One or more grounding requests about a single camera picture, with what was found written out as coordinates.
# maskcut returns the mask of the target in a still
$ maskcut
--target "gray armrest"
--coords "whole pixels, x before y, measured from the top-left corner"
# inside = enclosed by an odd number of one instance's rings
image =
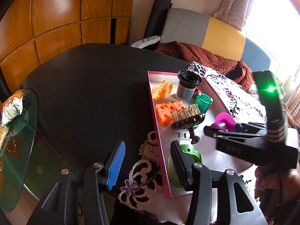
[[[149,46],[152,44],[155,44],[156,42],[159,42],[161,40],[160,36],[151,36],[146,39],[138,40],[135,43],[131,45],[131,47],[136,47],[136,48],[144,48],[145,46]]]

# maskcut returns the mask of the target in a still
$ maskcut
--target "white lace tablecloth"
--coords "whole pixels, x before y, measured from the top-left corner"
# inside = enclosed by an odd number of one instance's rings
[[[223,74],[196,62],[191,63],[189,70],[207,79],[232,113],[236,123],[266,123],[265,107],[243,91],[240,85]],[[141,143],[141,148],[137,152],[141,155],[141,160],[132,167],[128,179],[124,181],[124,187],[120,188],[118,197],[120,202],[159,222],[171,221],[176,224],[185,222],[192,196],[164,198],[155,131],[145,136],[145,142]],[[255,168],[252,166],[243,173],[243,181],[253,197]]]

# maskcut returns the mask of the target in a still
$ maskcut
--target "black tabletop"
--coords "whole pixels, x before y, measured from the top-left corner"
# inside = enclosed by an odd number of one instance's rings
[[[90,43],[42,64],[23,81],[35,92],[39,124],[76,168],[103,161],[118,140],[126,155],[112,195],[120,193],[140,146],[154,130],[147,71],[178,72],[185,61],[128,46]]]

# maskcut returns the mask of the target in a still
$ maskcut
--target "window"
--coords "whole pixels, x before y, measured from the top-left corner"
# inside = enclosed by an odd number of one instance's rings
[[[247,36],[264,47],[292,78],[300,65],[300,16],[289,0],[255,0]]]

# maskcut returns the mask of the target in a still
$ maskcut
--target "pink box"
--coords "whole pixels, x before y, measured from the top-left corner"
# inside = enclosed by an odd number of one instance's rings
[[[154,85],[161,83],[163,80],[167,80],[175,85],[170,95],[163,98],[160,101],[153,101],[151,90]],[[180,137],[183,138],[184,133],[186,133],[187,138],[189,137],[188,130],[180,130],[175,131],[172,130],[170,125],[168,126],[160,126],[157,121],[155,114],[155,106],[156,104],[161,104],[165,102],[175,102],[179,101],[176,98],[176,90],[178,85],[177,73],[166,73],[166,72],[152,72],[148,71],[148,89],[149,89],[149,97],[151,102],[151,110],[153,115],[154,127],[156,130],[156,138],[158,139],[160,145],[160,170],[163,181],[163,191],[165,198],[175,198],[185,195],[190,195],[192,192],[182,191],[179,188],[172,186],[169,182],[168,178],[168,160],[170,156],[170,144],[173,140],[178,138],[178,132],[180,133]],[[195,134],[200,137],[200,142],[195,144],[194,147],[202,156],[202,161],[205,166],[207,166],[211,170],[216,171],[225,171],[228,167],[233,168],[236,172],[241,173],[247,170],[252,164],[245,162],[243,160],[237,159],[235,157],[231,157],[225,153],[219,152],[215,149],[215,140],[213,138],[209,138],[204,135],[203,127],[206,125],[211,125],[214,123],[215,116],[218,113],[226,112],[229,113],[228,109],[221,101],[218,94],[215,92],[213,87],[207,82],[205,78],[202,78],[202,83],[198,87],[204,94],[213,98],[213,103],[210,109],[207,111],[205,120],[200,126],[195,129]],[[186,107],[189,107],[191,103],[193,103],[194,99],[192,99],[188,103],[184,103]]]

